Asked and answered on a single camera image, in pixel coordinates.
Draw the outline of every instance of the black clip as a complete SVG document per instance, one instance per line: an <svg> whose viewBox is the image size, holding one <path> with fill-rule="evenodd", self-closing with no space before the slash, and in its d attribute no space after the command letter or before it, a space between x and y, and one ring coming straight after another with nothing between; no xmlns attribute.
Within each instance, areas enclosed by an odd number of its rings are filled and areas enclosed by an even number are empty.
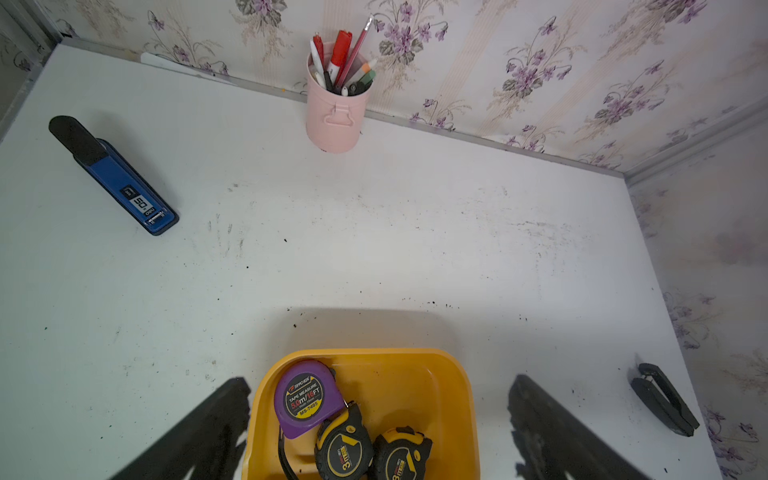
<svg viewBox="0 0 768 480"><path fill-rule="evenodd" d="M655 380L661 389L659 392L654 383L645 378L632 379L632 389L645 406L673 432L686 437L694 436L694 430L699 427L699 422L664 372L650 363L641 363L637 369L643 377L649 376Z"/></svg>

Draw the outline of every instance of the pink pen holder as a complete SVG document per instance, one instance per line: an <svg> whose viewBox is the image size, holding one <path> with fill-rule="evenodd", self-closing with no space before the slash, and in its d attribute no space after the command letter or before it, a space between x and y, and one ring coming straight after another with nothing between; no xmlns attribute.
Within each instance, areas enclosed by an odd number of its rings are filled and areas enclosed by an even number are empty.
<svg viewBox="0 0 768 480"><path fill-rule="evenodd" d="M323 61L327 65L333 53L333 42L324 43L323 50ZM347 79L366 62L358 53ZM350 151L360 138L360 125L366 116L366 105L373 85L363 94L343 97L318 85L313 72L310 55L306 61L306 135L322 151L332 154Z"/></svg>

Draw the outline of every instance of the white table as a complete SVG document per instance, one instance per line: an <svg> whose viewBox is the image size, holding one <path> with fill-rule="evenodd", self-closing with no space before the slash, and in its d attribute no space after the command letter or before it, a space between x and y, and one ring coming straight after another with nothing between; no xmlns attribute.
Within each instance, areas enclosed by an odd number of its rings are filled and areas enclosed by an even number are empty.
<svg viewBox="0 0 768 480"><path fill-rule="evenodd" d="M371 119L324 154L304 108L56 49L0 144L0 477L106 478L294 350L432 346L472 382L483 478L514 475L522 372L651 477L720 478L705 428L673 434L627 381L658 364L700 418L621 179ZM59 114L180 222L141 229Z"/></svg>

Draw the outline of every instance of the tape measure label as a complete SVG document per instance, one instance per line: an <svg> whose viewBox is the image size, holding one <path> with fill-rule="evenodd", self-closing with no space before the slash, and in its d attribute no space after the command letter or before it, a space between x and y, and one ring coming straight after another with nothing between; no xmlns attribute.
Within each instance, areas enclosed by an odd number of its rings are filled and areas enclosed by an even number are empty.
<svg viewBox="0 0 768 480"><path fill-rule="evenodd" d="M300 373L286 387L285 406L296 420L309 420L323 404L323 383L311 373Z"/></svg>
<svg viewBox="0 0 768 480"><path fill-rule="evenodd" d="M328 445L328 467L337 477L349 477L357 471L362 460L362 443L342 433Z"/></svg>
<svg viewBox="0 0 768 480"><path fill-rule="evenodd" d="M384 474L387 480L413 480L416 478L416 468L413 465L411 451L406 447L392 450L386 459Z"/></svg>

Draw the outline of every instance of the yellow tray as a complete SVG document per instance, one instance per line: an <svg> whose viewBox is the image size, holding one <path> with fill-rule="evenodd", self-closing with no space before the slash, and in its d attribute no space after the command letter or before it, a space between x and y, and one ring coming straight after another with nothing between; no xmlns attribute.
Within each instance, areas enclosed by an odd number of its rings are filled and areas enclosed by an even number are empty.
<svg viewBox="0 0 768 480"><path fill-rule="evenodd" d="M359 403L371 440L407 425L431 438L426 480L480 478L472 388L456 359L437 349L328 349L295 352L264 376L253 399L243 480L285 480L277 458L273 399L283 372L304 359L336 370L336 384L346 401ZM317 428L286 440L286 456L302 480L320 478L313 449L316 439Z"/></svg>

